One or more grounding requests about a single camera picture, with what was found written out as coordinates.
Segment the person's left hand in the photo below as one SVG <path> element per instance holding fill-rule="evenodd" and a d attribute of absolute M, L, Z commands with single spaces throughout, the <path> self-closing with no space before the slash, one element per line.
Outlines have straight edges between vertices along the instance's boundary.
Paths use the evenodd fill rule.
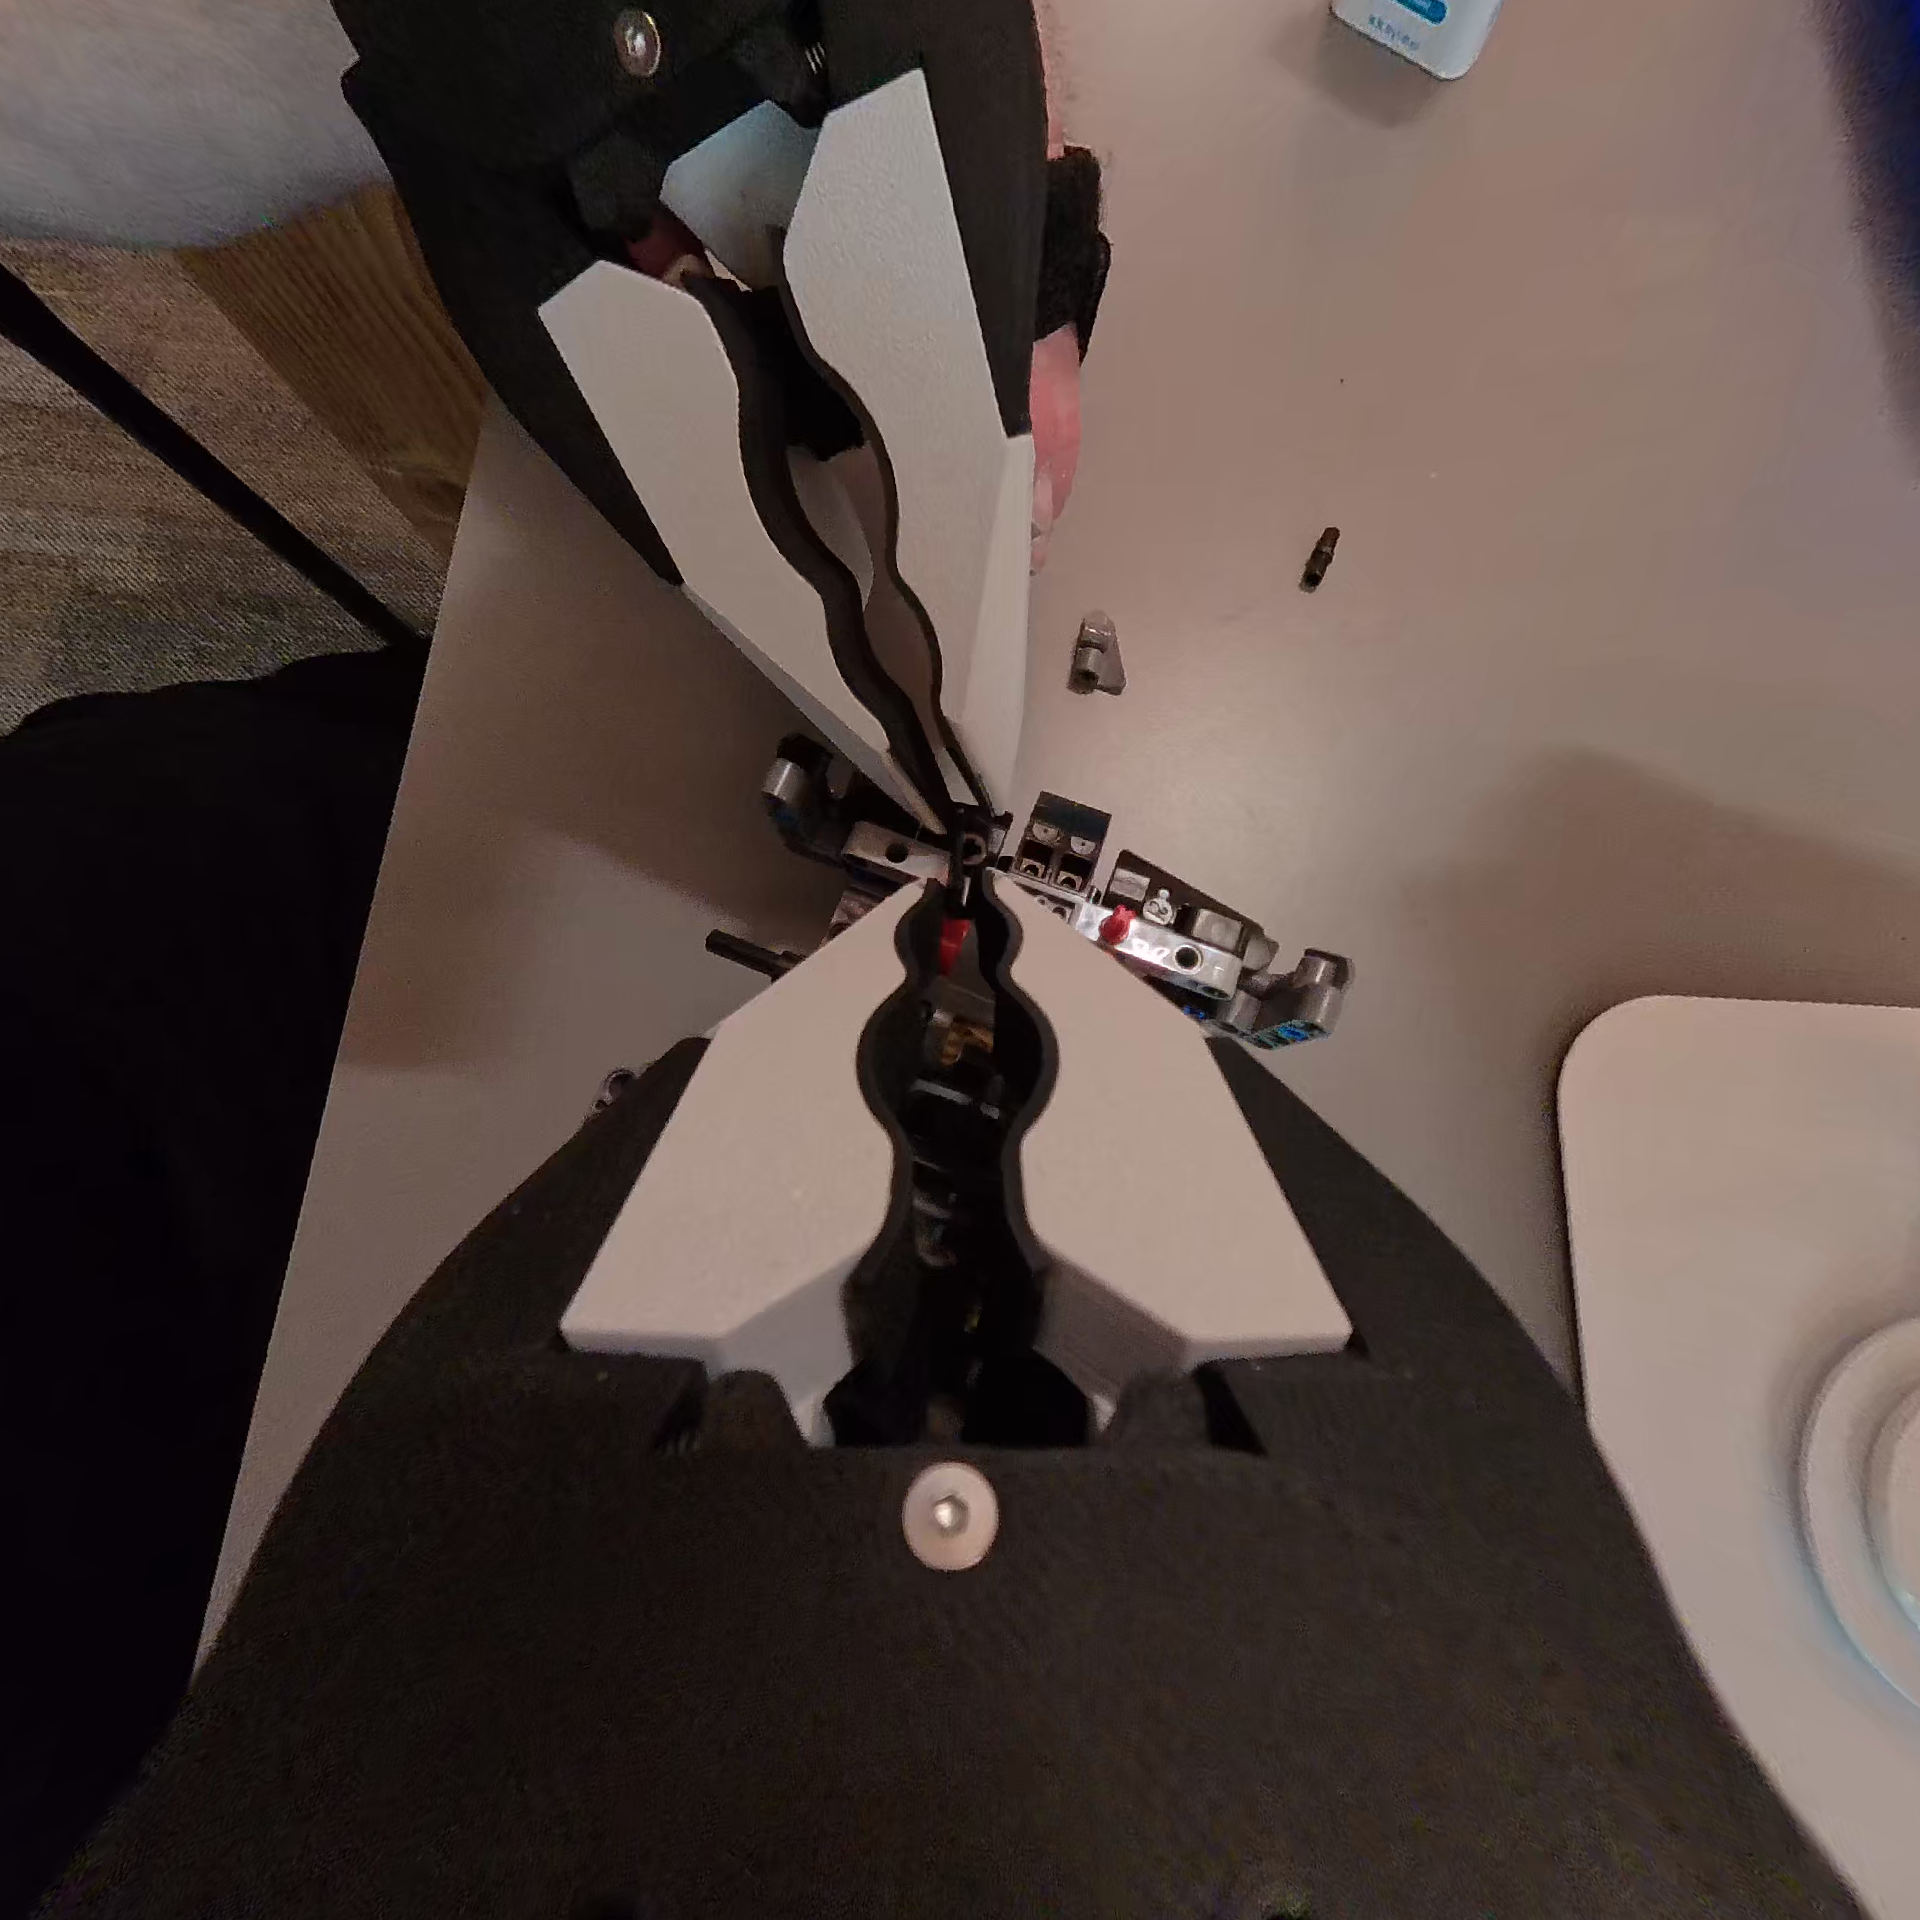
<path fill-rule="evenodd" d="M 1084 441 L 1084 352 L 1073 324 L 1065 321 L 1031 352 L 1029 414 L 1034 451 L 1034 487 L 1029 513 L 1029 569 L 1044 566 L 1048 544 L 1066 510 Z"/>

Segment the wooden pillar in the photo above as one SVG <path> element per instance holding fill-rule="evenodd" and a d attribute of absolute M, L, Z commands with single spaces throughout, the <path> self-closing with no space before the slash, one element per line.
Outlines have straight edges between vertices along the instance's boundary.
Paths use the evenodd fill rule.
<path fill-rule="evenodd" d="M 488 387 L 398 189 L 368 183 L 174 257 L 426 548 L 449 560 Z"/>

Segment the white book stand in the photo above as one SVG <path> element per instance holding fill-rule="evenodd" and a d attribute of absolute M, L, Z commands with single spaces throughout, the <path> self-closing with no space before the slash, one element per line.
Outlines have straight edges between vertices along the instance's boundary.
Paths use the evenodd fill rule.
<path fill-rule="evenodd" d="M 1559 1093 L 1586 1409 L 1700 1659 L 1914 1736 L 1914 1011 L 1634 998 Z"/>

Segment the blue white mint tin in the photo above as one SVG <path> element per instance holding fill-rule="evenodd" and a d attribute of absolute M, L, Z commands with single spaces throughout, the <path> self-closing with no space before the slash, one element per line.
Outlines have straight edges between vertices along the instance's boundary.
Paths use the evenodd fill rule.
<path fill-rule="evenodd" d="M 1436 80 L 1461 80 L 1504 3 L 1327 3 L 1332 19 Z"/>

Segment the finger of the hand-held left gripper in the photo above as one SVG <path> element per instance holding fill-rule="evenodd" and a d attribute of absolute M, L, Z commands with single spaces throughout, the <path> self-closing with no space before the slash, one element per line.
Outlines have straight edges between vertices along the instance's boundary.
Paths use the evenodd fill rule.
<path fill-rule="evenodd" d="M 988 799 L 930 709 L 933 631 L 893 566 L 880 454 L 788 439 L 750 305 L 726 279 L 599 262 L 541 324 L 682 597 L 912 823 L 951 827 Z"/>
<path fill-rule="evenodd" d="M 871 432 L 872 649 L 937 796 L 1000 813 L 1023 724 L 1033 439 L 1005 432 L 918 68 L 826 111 L 782 249 L 812 357 Z"/>

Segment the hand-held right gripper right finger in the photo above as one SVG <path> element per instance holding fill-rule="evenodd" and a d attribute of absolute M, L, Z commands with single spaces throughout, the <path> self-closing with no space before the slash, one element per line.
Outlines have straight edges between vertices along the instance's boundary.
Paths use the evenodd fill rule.
<path fill-rule="evenodd" d="M 1144 1375 L 1345 1350 L 1352 1321 L 1199 1024 L 1023 889 L 991 879 L 989 900 L 1039 1031 L 1016 1124 L 1039 1356 L 1108 1422 Z"/>

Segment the lego car model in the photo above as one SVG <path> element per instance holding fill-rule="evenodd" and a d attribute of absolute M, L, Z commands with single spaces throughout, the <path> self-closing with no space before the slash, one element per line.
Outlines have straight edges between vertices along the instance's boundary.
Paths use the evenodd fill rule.
<path fill-rule="evenodd" d="M 916 996 L 889 998 L 860 1043 L 860 1080 L 895 1128 L 895 1207 L 846 1285 L 853 1367 L 826 1390 L 826 1441 L 1080 1444 L 1090 1398 L 1034 1345 L 1041 1260 L 1023 1224 L 1016 1124 L 1037 1103 L 1039 1031 L 1000 969 L 1009 931 L 991 879 L 1031 893 L 1197 1021 L 1217 1065 L 1240 1043 L 1321 1039 L 1352 979 L 1343 955 L 1278 963 L 1263 931 L 1164 867 L 1105 855 L 1111 816 L 1039 793 L 1025 821 L 974 816 L 957 844 L 913 827 L 876 782 L 805 734 L 785 736 L 761 788 L 783 844 L 846 883 L 809 952 L 725 931 L 711 952 L 768 979 L 796 969 L 905 887 L 943 887 L 943 931 L 913 936 Z"/>

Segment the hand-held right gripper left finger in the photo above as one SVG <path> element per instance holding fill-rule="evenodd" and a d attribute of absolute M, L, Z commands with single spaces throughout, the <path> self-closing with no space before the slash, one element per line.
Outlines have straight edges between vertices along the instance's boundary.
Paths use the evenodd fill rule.
<path fill-rule="evenodd" d="M 881 1005 L 916 996 L 943 887 L 902 887 L 705 1038 L 560 1318 L 576 1353 L 777 1383 L 802 1436 L 853 1367 L 846 1285 L 895 1207 L 897 1128 L 860 1080 Z"/>

